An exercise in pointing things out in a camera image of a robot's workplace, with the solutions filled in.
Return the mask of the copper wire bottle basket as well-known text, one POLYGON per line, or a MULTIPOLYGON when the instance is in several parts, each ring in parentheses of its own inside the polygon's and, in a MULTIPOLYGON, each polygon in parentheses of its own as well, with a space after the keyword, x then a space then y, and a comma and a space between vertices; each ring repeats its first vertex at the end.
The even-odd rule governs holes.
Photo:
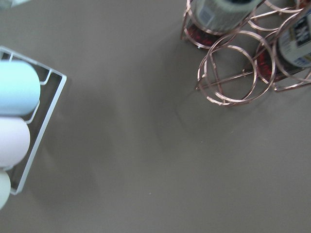
MULTIPOLYGON (((195 89, 208 101, 220 106, 236 106, 258 99, 270 89, 282 92, 311 84, 290 77, 274 82, 276 41, 298 17, 311 10, 310 1, 261 1, 236 31, 220 37, 209 49, 196 45, 206 50, 206 55, 198 67, 195 89)), ((185 12, 181 38, 190 41, 184 34, 190 19, 185 12)), ((296 76, 311 78, 311 69, 296 76)))

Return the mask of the tea bottle back slot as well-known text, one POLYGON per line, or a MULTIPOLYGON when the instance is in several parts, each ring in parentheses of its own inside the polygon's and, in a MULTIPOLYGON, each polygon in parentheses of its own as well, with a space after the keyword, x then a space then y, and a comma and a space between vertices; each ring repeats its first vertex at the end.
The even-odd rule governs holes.
POLYGON ((260 0, 189 0, 185 36, 195 45, 209 49, 220 37, 240 28, 260 0))

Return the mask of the tea bottle side slot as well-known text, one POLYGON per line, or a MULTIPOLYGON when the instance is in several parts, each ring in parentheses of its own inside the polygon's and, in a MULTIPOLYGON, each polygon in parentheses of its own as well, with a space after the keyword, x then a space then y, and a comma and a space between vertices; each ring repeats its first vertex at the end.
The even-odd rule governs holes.
POLYGON ((292 78, 310 82, 310 77, 296 74, 311 68, 311 11, 308 10, 289 29, 283 32, 275 46, 276 71, 274 82, 292 78))

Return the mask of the light blue plastic cup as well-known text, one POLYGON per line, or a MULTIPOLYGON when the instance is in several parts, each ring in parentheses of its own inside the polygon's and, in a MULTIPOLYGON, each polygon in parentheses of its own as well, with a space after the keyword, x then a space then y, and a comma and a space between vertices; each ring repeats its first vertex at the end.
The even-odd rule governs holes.
POLYGON ((24 61, 0 63, 0 115, 25 116, 40 98, 40 81, 35 69, 24 61))

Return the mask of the pink plastic cup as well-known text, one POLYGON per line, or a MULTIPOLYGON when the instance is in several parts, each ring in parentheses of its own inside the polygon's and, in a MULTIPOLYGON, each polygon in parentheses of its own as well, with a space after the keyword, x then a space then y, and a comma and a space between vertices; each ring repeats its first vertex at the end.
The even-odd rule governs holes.
POLYGON ((0 167, 15 166, 30 146, 30 131, 20 117, 0 117, 0 167))

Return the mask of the pale green plastic cup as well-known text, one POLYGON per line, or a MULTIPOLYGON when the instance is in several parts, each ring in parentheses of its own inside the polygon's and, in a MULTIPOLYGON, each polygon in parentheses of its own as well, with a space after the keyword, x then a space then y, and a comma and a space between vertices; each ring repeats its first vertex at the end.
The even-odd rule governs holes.
POLYGON ((6 171, 0 170, 0 209, 4 207, 10 196, 11 181, 6 171))

